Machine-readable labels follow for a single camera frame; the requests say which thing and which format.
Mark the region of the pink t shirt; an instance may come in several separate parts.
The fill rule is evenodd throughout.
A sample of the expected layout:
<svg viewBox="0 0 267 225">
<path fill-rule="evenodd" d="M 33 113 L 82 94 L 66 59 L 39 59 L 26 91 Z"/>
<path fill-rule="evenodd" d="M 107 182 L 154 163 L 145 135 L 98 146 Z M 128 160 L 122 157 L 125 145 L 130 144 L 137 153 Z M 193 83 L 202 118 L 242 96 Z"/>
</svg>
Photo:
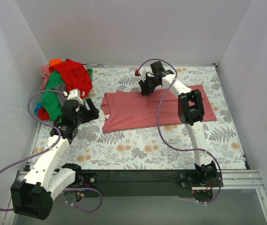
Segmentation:
<svg viewBox="0 0 267 225">
<path fill-rule="evenodd" d="M 104 133 L 157 126 L 157 111 L 166 89 L 155 90 L 149 96 L 140 92 L 116 91 L 105 93 L 101 109 L 105 116 Z M 177 112 L 177 97 L 168 92 L 160 108 L 160 125 L 177 125 L 181 121 Z"/>
</svg>

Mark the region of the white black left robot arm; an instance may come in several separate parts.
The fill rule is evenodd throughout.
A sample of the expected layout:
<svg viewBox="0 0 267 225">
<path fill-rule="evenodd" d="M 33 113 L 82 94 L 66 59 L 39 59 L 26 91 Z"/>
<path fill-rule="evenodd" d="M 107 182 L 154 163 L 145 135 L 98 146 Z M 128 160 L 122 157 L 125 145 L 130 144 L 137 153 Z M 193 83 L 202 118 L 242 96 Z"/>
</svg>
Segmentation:
<svg viewBox="0 0 267 225">
<path fill-rule="evenodd" d="M 11 186 L 14 213 L 44 220 L 65 188 L 85 187 L 81 166 L 77 164 L 65 164 L 56 175 L 53 173 L 77 135 L 78 127 L 98 117 L 99 110 L 89 98 L 83 103 L 74 99 L 64 102 L 62 114 L 51 126 L 46 152 L 21 181 L 14 181 Z"/>
</svg>

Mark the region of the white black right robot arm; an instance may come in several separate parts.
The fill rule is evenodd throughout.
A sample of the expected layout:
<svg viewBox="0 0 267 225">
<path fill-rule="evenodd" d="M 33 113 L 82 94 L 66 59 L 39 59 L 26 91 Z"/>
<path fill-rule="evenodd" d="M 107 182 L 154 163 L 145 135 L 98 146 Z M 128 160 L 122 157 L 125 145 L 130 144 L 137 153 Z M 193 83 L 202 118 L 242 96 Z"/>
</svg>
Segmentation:
<svg viewBox="0 0 267 225">
<path fill-rule="evenodd" d="M 219 164 L 215 157 L 207 150 L 207 143 L 203 131 L 204 104 L 200 90 L 194 90 L 184 85 L 177 79 L 178 72 L 170 63 L 161 59 L 150 59 L 151 72 L 147 72 L 142 66 L 135 71 L 135 76 L 140 77 L 138 82 L 141 94 L 148 96 L 154 93 L 158 86 L 166 89 L 158 106 L 157 129 L 162 141 L 171 149 L 181 152 L 194 152 L 195 175 L 187 178 L 186 181 L 200 186 L 212 185 L 217 177 Z M 177 99 L 177 111 L 180 121 L 185 125 L 192 144 L 192 149 L 178 149 L 171 146 L 163 138 L 160 129 L 160 111 L 163 100 L 168 93 L 173 94 Z"/>
</svg>

